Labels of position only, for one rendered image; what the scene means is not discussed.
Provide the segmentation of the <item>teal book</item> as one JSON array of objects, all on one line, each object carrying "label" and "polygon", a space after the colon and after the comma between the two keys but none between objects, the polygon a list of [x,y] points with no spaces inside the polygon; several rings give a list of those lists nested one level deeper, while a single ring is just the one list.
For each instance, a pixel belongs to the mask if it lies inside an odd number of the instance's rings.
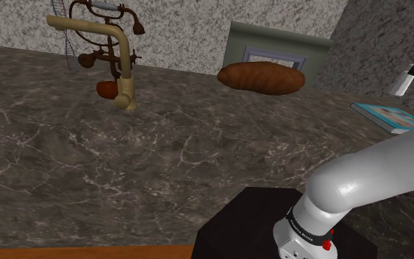
[{"label": "teal book", "polygon": [[396,107],[352,103],[350,108],[391,134],[414,129],[414,116]]}]

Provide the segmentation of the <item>black robot stand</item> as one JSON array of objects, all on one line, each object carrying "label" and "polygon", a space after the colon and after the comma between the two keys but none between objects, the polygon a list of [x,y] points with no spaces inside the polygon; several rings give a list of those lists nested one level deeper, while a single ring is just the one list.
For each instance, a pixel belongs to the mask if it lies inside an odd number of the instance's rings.
[{"label": "black robot stand", "polygon": [[198,231],[191,259],[315,259],[294,245],[280,255],[273,237],[301,196],[294,188],[243,189]]}]

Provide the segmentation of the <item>ornate brown metal faucet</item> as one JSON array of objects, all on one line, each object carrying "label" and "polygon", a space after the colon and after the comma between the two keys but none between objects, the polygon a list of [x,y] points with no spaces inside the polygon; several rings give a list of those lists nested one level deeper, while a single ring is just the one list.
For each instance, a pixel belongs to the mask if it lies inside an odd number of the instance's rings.
[{"label": "ornate brown metal faucet", "polygon": [[[145,33],[144,26],[139,22],[138,15],[135,13],[134,10],[125,6],[125,4],[108,4],[104,2],[98,2],[93,0],[73,0],[72,3],[69,5],[68,10],[68,17],[72,18],[73,9],[77,4],[81,4],[87,7],[88,12],[98,18],[103,18],[104,23],[106,25],[116,26],[121,31],[123,28],[116,23],[113,23],[112,20],[119,20],[123,18],[126,13],[129,13],[133,18],[133,26],[132,31],[134,35],[143,35]],[[110,15],[102,15],[93,10],[93,8],[98,8],[100,10],[107,10],[107,11],[116,11],[119,12],[118,16],[110,16]],[[121,58],[116,56],[114,53],[114,47],[119,46],[119,42],[116,41],[113,43],[112,37],[107,36],[107,43],[97,43],[93,42],[90,39],[87,39],[84,35],[82,35],[79,31],[76,31],[76,34],[86,42],[98,46],[98,50],[94,50],[90,54],[80,54],[77,59],[79,64],[84,68],[92,68],[96,60],[103,60],[110,64],[110,71],[114,80],[116,81],[121,73],[118,70],[121,70]]]}]

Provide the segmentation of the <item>reddish brown round object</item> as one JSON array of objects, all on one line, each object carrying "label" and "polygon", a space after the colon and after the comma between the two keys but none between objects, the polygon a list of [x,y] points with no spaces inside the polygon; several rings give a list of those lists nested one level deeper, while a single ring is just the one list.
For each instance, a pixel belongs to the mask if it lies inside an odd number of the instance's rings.
[{"label": "reddish brown round object", "polygon": [[98,82],[96,92],[104,99],[114,99],[118,95],[118,85],[114,81]]}]

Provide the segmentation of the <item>brown bread loaf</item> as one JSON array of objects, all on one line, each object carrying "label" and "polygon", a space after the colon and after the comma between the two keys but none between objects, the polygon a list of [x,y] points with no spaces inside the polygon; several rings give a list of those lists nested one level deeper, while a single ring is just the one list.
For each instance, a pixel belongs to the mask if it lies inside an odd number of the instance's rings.
[{"label": "brown bread loaf", "polygon": [[271,96],[295,93],[305,84],[305,76],[297,69],[266,61],[233,63],[217,75],[227,87]]}]

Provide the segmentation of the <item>beige kitchen faucet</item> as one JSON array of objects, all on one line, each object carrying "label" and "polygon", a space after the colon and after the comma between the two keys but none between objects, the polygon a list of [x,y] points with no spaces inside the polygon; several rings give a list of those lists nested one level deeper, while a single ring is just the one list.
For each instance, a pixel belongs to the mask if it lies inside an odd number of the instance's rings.
[{"label": "beige kitchen faucet", "polygon": [[53,15],[47,15],[46,22],[56,30],[71,29],[116,38],[120,48],[121,76],[117,79],[118,95],[114,98],[113,103],[121,110],[134,110],[137,108],[135,100],[135,78],[131,72],[129,41],[122,30],[112,25],[97,24]]}]

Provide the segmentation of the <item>grey green framed panel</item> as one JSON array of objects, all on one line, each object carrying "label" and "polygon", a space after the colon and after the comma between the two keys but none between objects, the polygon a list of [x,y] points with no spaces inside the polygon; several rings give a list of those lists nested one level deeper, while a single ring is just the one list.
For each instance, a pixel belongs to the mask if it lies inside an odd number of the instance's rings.
[{"label": "grey green framed panel", "polygon": [[248,62],[252,56],[290,61],[312,86],[334,41],[295,32],[233,21],[230,25],[223,66]]}]

